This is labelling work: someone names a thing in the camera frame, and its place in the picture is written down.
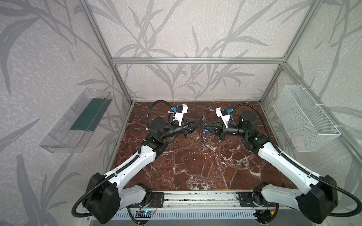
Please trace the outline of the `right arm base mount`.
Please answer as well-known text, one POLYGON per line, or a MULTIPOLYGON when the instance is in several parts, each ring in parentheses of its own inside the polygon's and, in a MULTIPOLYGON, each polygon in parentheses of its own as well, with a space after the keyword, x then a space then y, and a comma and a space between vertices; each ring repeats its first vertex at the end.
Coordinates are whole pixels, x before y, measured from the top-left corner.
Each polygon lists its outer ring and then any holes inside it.
POLYGON ((252 191, 237 192, 237 198, 240 207, 244 208, 274 208, 276 206, 273 202, 267 202, 259 195, 254 195, 252 191))

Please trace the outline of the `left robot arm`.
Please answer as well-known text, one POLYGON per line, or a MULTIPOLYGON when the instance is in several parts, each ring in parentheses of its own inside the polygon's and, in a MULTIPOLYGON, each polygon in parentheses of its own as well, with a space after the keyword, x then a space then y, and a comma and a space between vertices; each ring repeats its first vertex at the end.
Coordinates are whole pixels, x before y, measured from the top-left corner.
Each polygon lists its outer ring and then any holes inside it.
POLYGON ((85 194, 72 208, 72 215, 80 218, 93 216, 99 223, 106 224, 118 210, 148 203, 149 188, 145 185, 125 188, 125 185, 166 150, 168 138, 187 136, 200 125, 203 125, 202 120, 191 118, 183 118, 181 124, 168 124, 163 118, 154 119, 148 135, 134 155, 104 175, 96 173, 90 178, 85 194))

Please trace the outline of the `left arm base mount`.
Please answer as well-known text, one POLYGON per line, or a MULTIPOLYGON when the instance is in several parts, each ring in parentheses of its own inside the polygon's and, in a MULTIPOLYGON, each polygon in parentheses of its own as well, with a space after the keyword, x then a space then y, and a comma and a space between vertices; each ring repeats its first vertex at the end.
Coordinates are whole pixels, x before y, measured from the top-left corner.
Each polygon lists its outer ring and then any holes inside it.
POLYGON ((139 203, 139 206, 147 206, 152 208, 162 208, 165 201, 164 192, 148 192, 145 197, 139 203))

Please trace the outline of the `metal key holder plate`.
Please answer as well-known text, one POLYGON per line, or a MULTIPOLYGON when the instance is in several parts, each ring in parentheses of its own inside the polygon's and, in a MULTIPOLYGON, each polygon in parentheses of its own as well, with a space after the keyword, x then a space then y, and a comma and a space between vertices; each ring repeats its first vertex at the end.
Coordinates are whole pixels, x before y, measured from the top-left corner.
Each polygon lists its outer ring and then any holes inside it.
POLYGON ((205 128, 205 125, 206 125, 206 117, 205 117, 205 115, 202 115, 202 121, 203 121, 203 128, 205 128))

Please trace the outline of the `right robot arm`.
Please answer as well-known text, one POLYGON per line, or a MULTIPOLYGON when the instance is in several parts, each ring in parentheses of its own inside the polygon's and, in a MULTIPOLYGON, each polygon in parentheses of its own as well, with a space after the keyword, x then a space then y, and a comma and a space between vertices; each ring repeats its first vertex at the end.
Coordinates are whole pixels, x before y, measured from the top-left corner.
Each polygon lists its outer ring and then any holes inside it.
POLYGON ((253 112, 245 111, 234 124, 233 110, 217 108, 219 121, 205 125, 205 129, 220 140, 227 135, 242 137, 242 143, 249 151, 268 161, 295 185, 295 189, 274 186, 263 182, 253 190, 256 205, 273 202, 300 211, 310 221, 322 223, 338 205, 337 192, 332 187, 312 178, 313 172, 290 158, 272 144, 272 140, 259 132, 258 118, 253 112))

